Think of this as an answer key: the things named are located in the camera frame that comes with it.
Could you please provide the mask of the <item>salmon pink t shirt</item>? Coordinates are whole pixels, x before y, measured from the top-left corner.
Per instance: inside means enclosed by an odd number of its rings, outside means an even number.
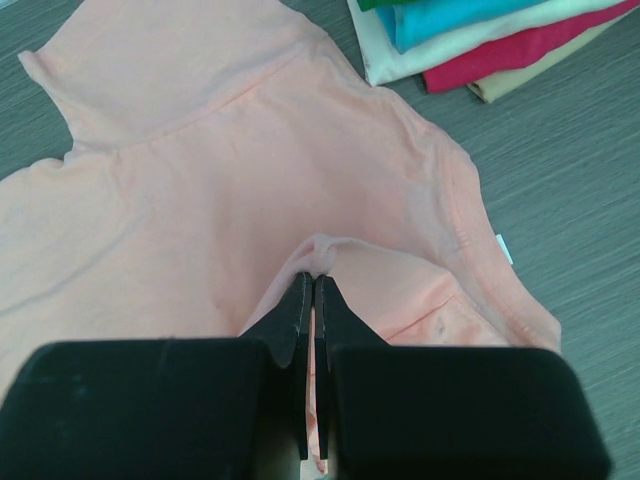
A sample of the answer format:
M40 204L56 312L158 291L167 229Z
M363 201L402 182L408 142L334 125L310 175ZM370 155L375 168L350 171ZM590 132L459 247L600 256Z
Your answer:
M73 145L1 183L1 407L43 345L238 337L300 273L307 459L321 276L392 346L560 356L468 154L282 3L85 1L20 60Z

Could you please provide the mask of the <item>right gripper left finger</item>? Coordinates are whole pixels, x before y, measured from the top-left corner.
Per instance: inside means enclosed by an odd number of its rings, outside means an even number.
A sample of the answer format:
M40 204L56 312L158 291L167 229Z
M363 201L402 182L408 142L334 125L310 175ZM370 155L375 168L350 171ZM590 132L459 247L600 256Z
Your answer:
M313 280L238 337L66 341L1 407L5 479L296 479Z

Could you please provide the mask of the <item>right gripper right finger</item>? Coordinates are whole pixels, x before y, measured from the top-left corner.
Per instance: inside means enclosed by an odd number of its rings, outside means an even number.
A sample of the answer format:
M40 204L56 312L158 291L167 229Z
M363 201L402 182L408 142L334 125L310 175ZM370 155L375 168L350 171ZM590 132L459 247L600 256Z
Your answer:
M580 382L538 348L392 346L314 283L320 457L338 479L606 479Z

